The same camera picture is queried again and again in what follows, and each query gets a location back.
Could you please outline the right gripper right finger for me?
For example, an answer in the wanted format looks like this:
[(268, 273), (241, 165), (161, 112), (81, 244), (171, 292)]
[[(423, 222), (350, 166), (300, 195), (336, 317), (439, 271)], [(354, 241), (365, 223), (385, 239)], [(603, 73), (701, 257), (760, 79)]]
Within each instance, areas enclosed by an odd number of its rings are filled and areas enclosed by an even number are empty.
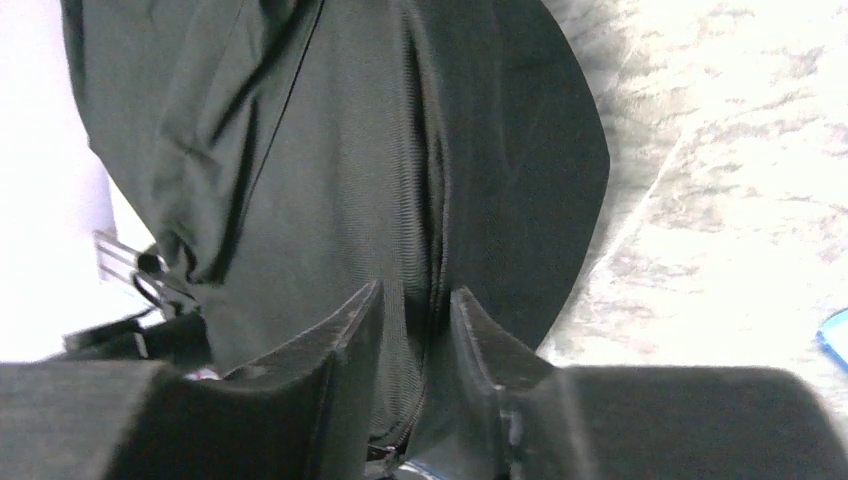
[(415, 460), (439, 479), (843, 479), (847, 454), (793, 374), (556, 367), (451, 296), (455, 416)]

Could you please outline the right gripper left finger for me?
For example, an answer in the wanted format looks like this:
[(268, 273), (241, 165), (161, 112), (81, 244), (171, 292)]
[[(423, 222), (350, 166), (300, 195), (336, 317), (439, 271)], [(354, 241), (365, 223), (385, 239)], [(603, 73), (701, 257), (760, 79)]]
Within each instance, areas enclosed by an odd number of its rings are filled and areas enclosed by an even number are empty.
[(5, 479), (359, 479), (379, 283), (223, 380), (155, 361), (1, 368)]

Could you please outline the black student backpack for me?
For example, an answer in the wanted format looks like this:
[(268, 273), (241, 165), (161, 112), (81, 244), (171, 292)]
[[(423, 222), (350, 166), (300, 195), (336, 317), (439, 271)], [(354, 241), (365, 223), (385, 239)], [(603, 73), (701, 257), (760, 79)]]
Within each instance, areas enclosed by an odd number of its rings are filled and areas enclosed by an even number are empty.
[(379, 279), (370, 442), (448, 429), (466, 286), (530, 348), (584, 263), (610, 156), (540, 1), (65, 1), (93, 152), (230, 372)]

